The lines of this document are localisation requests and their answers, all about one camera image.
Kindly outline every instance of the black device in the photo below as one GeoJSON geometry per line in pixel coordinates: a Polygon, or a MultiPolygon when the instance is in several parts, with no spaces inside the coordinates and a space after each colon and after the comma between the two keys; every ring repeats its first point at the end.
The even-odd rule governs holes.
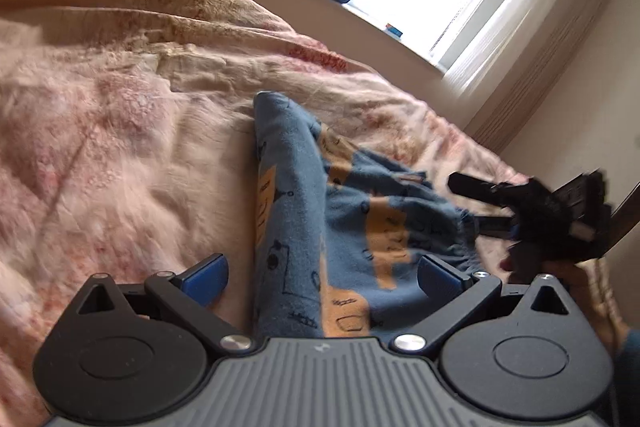
{"type": "Polygon", "coordinates": [[[34,359],[46,425],[604,425],[612,363],[552,276],[503,286],[427,255],[418,283],[442,307],[390,344],[257,344],[204,307],[227,273],[213,255],[143,284],[90,277],[34,359]]]}
{"type": "Polygon", "coordinates": [[[600,171],[581,174],[554,192],[535,178],[524,185],[493,184],[454,172],[449,189],[513,211],[511,217],[476,217],[481,235],[518,241],[510,248],[513,280],[530,282],[543,261],[578,263],[609,249],[611,207],[604,202],[606,182],[600,171]]]}

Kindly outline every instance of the sheer curtain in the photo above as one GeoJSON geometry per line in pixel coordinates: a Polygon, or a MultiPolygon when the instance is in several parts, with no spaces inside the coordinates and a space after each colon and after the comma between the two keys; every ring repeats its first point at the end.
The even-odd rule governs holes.
{"type": "Polygon", "coordinates": [[[500,152],[574,56],[607,0],[506,0],[444,76],[451,120],[500,152]]]}

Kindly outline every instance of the sleeve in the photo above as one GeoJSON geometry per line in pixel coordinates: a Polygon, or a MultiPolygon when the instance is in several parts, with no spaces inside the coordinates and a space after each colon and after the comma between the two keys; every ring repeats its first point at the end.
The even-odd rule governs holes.
{"type": "Polygon", "coordinates": [[[640,331],[629,331],[625,345],[614,363],[614,384],[620,424],[640,425],[640,331]]]}

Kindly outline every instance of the folded blanket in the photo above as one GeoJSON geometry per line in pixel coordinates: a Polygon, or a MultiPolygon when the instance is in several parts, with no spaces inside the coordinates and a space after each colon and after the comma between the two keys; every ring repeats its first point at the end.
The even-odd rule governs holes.
{"type": "Polygon", "coordinates": [[[472,217],[424,172],[358,148],[280,93],[254,107],[258,338],[388,343],[437,309],[418,286],[421,256],[480,268],[472,217]]]}
{"type": "MultiPolygon", "coordinates": [[[[214,309],[250,329],[259,90],[425,171],[443,196],[454,170],[523,179],[251,0],[0,0],[0,425],[46,418],[31,362],[94,272],[139,282],[222,252],[214,309]]],[[[478,247],[490,269],[504,254],[478,247]]]]}

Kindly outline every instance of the ribbed gray surface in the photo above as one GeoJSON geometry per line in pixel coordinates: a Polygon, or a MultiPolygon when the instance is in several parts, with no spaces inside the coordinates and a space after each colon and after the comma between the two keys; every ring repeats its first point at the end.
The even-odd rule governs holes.
{"type": "MultiPolygon", "coordinates": [[[[395,356],[375,339],[274,339],[257,355],[223,361],[190,404],[141,427],[512,425],[468,409],[424,360],[395,356]]],[[[602,424],[585,417],[559,425],[602,424]]]]}

